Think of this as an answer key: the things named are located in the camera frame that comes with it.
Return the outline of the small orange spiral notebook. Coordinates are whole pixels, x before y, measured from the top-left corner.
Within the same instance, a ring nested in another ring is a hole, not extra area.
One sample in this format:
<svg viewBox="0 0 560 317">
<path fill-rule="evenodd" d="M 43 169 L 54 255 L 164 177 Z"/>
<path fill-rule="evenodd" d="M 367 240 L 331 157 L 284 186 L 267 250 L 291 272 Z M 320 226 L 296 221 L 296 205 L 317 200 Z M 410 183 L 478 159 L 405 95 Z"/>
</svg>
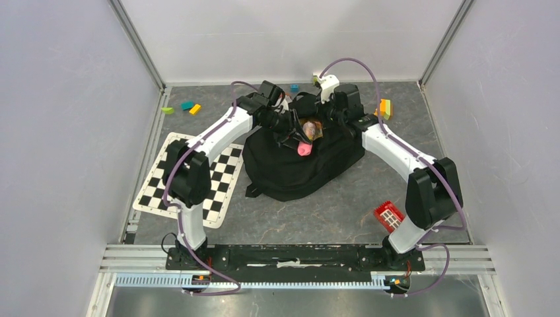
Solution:
<svg viewBox="0 0 560 317">
<path fill-rule="evenodd" d="M 314 141 L 323 136 L 322 124 L 315 120 L 308 120 L 302 124 L 302 130 L 307 139 Z"/>
</svg>

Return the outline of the pink capped marker tube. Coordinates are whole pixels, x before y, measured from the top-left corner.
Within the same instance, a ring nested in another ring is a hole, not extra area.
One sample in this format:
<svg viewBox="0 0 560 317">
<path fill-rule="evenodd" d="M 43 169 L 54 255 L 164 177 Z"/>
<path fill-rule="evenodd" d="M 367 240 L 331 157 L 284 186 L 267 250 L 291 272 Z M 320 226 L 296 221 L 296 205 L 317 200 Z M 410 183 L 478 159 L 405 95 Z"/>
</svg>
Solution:
<svg viewBox="0 0 560 317">
<path fill-rule="evenodd" d="M 298 148 L 297 148 L 298 155 L 301 157 L 308 156 L 312 152 L 312 142 L 313 141 L 310 141 L 305 136 L 304 141 L 300 141 L 298 144 Z"/>
</svg>

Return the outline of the black student backpack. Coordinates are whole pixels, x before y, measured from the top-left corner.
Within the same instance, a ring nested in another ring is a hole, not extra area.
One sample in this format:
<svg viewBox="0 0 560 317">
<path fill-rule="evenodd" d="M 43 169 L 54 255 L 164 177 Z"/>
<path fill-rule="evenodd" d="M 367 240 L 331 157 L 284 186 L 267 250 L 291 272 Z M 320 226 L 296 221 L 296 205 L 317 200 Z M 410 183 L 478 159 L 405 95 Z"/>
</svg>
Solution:
<svg viewBox="0 0 560 317">
<path fill-rule="evenodd" d="M 323 136 L 312 142 L 312 152 L 298 155 L 299 142 L 261 127 L 247 137 L 242 157 L 251 181 L 246 197 L 264 194 L 277 201 L 304 198 L 338 177 L 363 158 L 365 149 L 357 128 L 346 130 L 326 115 L 319 96 L 300 92 L 289 103 L 301 123 L 315 120 L 322 124 Z"/>
</svg>

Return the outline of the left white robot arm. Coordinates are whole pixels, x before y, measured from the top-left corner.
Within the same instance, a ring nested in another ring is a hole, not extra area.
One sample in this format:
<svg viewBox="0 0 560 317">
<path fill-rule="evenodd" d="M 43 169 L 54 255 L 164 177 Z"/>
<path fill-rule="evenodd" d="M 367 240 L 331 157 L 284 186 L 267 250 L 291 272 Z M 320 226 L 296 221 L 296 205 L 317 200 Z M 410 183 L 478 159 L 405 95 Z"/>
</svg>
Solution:
<svg viewBox="0 0 560 317">
<path fill-rule="evenodd" d="M 203 228 L 203 201 L 211 191 L 210 165 L 238 137 L 256 126 L 289 132 L 295 126 L 293 115 L 283 108 L 285 92 L 278 85 L 263 81 L 255 92 L 234 96 L 228 110 L 204 132 L 186 143 L 168 146 L 163 202 L 178 213 L 176 247 L 192 269 L 207 262 L 207 235 Z"/>
</svg>

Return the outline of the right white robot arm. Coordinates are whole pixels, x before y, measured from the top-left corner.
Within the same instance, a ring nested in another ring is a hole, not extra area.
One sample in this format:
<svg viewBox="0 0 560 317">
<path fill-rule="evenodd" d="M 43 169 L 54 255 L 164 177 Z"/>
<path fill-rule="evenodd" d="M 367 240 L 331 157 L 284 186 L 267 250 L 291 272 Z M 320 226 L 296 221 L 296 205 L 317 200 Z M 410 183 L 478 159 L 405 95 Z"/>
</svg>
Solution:
<svg viewBox="0 0 560 317">
<path fill-rule="evenodd" d="M 320 100 L 329 118 L 357 128 L 363 148 L 381 158 L 407 183 L 406 217 L 388 235 L 381 252 L 382 263 L 399 269 L 408 252 L 420 248 L 430 232 L 465 230 L 462 191 L 456 164 L 450 158 L 427 155 L 397 136 L 380 112 L 366 114 L 356 85 L 322 84 Z"/>
</svg>

